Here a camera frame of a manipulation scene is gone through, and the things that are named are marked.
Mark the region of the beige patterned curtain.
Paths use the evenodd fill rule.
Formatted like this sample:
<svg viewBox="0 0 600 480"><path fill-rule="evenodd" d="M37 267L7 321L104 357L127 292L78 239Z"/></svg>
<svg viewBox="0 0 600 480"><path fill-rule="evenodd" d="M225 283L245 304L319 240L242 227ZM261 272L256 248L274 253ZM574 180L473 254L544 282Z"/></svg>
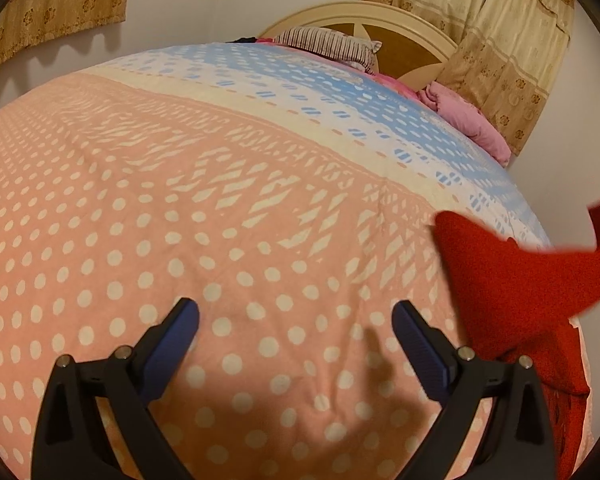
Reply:
<svg viewBox="0 0 600 480"><path fill-rule="evenodd" d="M513 154L529 140L567 52L576 0L364 0L411 12L457 48L438 77Z"/></svg>

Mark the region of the pink pillow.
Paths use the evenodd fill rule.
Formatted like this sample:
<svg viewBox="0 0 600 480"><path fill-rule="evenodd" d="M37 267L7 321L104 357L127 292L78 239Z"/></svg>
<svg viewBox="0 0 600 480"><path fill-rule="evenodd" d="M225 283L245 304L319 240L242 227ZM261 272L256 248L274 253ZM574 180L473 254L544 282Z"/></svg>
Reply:
<svg viewBox="0 0 600 480"><path fill-rule="evenodd" d="M482 148L502 167L506 168L512 157L507 142L475 105L453 90L431 81L417 91L418 98L456 130Z"/></svg>

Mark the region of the pink blue dotted bedsheet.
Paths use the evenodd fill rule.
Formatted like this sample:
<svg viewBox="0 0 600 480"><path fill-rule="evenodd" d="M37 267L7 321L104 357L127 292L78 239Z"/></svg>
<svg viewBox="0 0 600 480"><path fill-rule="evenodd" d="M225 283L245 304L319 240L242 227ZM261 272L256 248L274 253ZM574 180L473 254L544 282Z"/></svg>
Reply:
<svg viewBox="0 0 600 480"><path fill-rule="evenodd" d="M200 329L151 408L199 479L392 479L436 418L393 335L463 340L430 226L545 246L507 172L425 107L270 44L137 53L0 110L0 456L30 474L62 354L182 297Z"/></svg>

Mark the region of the cream wooden headboard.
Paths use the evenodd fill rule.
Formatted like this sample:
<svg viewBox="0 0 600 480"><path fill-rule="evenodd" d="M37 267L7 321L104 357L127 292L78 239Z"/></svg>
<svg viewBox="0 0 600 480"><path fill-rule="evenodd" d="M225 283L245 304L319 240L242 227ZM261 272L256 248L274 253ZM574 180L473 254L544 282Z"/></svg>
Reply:
<svg viewBox="0 0 600 480"><path fill-rule="evenodd" d="M294 26L318 26L379 40L377 70L417 91L437 79L457 44L419 16L369 1L325 3L291 14L262 35L273 38Z"/></svg>

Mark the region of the striped grey pillow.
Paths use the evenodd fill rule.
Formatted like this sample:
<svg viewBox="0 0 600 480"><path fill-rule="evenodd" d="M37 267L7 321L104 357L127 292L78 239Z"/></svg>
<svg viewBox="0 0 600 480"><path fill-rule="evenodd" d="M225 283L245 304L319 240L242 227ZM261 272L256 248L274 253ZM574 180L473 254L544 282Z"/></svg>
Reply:
<svg viewBox="0 0 600 480"><path fill-rule="evenodd" d="M376 73L379 40L346 35L338 30L314 26L286 29L273 38L274 44L295 48L356 68L366 74Z"/></svg>

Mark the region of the red knitted sweater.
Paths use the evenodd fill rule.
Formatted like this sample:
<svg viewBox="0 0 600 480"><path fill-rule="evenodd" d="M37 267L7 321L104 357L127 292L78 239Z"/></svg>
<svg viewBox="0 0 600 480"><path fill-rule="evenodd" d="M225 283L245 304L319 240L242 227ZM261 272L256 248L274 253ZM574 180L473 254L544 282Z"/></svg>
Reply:
<svg viewBox="0 0 600 480"><path fill-rule="evenodd" d="M600 204L593 250L525 250L453 211L434 240L468 344L487 361L530 356L550 412L558 478L576 468L590 386L571 319L600 302Z"/></svg>

